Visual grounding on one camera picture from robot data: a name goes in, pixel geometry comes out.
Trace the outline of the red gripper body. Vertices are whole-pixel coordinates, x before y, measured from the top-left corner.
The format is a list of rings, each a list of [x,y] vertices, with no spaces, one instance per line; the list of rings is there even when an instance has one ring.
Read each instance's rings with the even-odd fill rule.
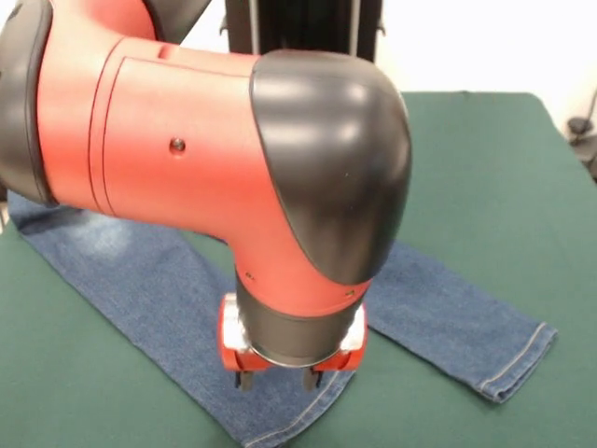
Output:
[[[281,315],[251,297],[224,296],[217,343],[231,371],[264,371],[274,366],[310,371],[354,371],[367,344],[367,315],[358,301],[328,316]]]

